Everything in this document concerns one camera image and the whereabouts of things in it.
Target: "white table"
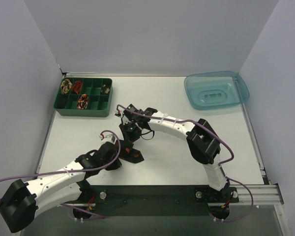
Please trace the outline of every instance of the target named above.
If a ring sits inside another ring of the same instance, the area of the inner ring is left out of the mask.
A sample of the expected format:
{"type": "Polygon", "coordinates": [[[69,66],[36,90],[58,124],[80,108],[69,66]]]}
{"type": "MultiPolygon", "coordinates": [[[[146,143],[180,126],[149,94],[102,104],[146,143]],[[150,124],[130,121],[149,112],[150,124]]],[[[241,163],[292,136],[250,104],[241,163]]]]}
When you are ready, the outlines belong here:
{"type": "MultiPolygon", "coordinates": [[[[245,184],[263,184],[258,159],[249,135],[241,106],[212,111],[193,109],[186,96],[185,77],[109,76],[113,79],[113,98],[106,118],[62,117],[56,113],[45,150],[40,173],[62,168],[79,155],[98,149],[99,133],[110,129],[122,138],[114,116],[117,104],[147,107],[180,119],[206,119],[217,135],[234,151],[235,159],[223,165],[226,174],[245,184]]],[[[132,164],[121,160],[116,171],[102,170],[88,178],[92,185],[190,185],[208,184],[204,168],[195,161],[186,142],[157,132],[150,141],[138,140],[134,148],[145,161],[132,164]]],[[[230,154],[221,145],[221,160],[230,154]]]]}

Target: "tabletop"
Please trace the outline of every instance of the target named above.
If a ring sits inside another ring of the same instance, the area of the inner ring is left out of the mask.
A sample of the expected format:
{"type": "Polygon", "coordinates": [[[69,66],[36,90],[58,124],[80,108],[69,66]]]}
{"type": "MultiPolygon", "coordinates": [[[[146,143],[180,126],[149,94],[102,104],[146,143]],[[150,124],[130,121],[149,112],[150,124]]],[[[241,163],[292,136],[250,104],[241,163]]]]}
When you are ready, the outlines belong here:
{"type": "MultiPolygon", "coordinates": [[[[55,171],[79,155],[100,146],[99,133],[109,129],[122,139],[116,117],[117,104],[133,104],[137,109],[155,108],[179,119],[206,119],[217,135],[235,154],[223,164],[230,178],[245,184],[263,184],[257,155],[240,105],[198,111],[191,107],[184,89],[185,77],[109,76],[113,80],[110,114],[106,118],[63,117],[56,113],[37,169],[39,173],[55,171]]],[[[134,148],[144,161],[138,164],[121,160],[115,171],[102,170],[88,178],[92,185],[192,185],[208,184],[202,164],[193,159],[187,142],[156,132],[152,140],[139,139],[134,148]]],[[[220,159],[230,157],[221,145],[220,159]]]]}

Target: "blue plastic container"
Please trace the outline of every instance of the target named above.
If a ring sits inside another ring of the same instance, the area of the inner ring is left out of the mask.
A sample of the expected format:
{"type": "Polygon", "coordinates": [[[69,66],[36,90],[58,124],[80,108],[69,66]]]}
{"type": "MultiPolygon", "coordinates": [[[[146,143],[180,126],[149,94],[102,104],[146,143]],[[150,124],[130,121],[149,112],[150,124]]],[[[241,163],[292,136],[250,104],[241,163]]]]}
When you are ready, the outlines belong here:
{"type": "Polygon", "coordinates": [[[184,85],[190,104],[196,110],[235,106],[249,99],[244,80],[232,71],[189,75],[184,85]]]}

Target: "wall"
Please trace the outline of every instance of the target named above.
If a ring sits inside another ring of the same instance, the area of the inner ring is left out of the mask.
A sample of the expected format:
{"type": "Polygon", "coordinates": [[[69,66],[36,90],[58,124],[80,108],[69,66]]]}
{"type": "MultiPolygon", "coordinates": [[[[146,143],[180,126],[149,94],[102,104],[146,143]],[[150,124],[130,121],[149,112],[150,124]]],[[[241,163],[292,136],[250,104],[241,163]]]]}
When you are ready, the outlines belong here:
{"type": "Polygon", "coordinates": [[[295,0],[280,0],[240,74],[272,183],[279,183],[295,235],[295,0]]]}
{"type": "MultiPolygon", "coordinates": [[[[0,0],[0,178],[34,173],[60,79],[24,2],[0,0]]],[[[0,196],[9,184],[0,184],[0,196]]],[[[0,215],[0,236],[7,235],[0,215]]]]}
{"type": "Polygon", "coordinates": [[[65,72],[239,72],[277,0],[25,0],[65,72]]]}

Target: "green tray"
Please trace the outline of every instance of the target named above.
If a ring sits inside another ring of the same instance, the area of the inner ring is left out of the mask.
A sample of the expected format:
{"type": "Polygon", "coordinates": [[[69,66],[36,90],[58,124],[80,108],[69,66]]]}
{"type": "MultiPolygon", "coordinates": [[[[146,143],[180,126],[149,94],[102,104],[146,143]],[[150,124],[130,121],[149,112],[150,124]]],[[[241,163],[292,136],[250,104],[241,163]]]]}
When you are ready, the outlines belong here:
{"type": "Polygon", "coordinates": [[[113,81],[109,78],[86,78],[86,77],[65,77],[72,84],[75,81],[81,81],[82,88],[80,94],[74,94],[72,90],[68,94],[61,94],[60,85],[58,94],[54,103],[54,109],[62,116],[72,117],[107,117],[109,115],[110,103],[113,95],[113,81]],[[103,84],[110,86],[108,95],[101,95],[103,84]],[[88,95],[88,106],[85,110],[76,109],[78,100],[82,94],[88,95]],[[59,107],[58,101],[63,99],[63,105],[59,107]]]}

